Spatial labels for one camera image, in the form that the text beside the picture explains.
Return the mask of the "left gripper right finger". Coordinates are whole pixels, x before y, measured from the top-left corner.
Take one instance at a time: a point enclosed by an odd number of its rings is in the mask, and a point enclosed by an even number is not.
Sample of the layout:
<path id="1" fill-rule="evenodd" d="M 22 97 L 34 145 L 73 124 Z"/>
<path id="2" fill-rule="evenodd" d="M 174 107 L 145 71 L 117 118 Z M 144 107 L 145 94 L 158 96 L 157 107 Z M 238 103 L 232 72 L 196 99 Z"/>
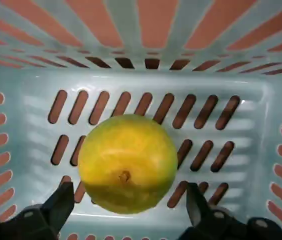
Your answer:
<path id="1" fill-rule="evenodd" d="M 282 228 L 270 219 L 242 223 L 223 208 L 211 207 L 196 183 L 187 185 L 186 210 L 191 226 L 180 240 L 282 240 Z"/>

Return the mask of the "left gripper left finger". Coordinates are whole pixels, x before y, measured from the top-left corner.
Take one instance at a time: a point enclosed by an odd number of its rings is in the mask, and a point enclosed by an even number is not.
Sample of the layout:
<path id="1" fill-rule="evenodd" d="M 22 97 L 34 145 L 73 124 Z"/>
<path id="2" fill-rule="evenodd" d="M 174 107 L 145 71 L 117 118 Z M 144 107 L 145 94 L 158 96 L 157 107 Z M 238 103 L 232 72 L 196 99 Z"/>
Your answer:
<path id="1" fill-rule="evenodd" d="M 0 240 L 57 240 L 73 209 L 74 185 L 63 182 L 44 203 L 0 222 Z"/>

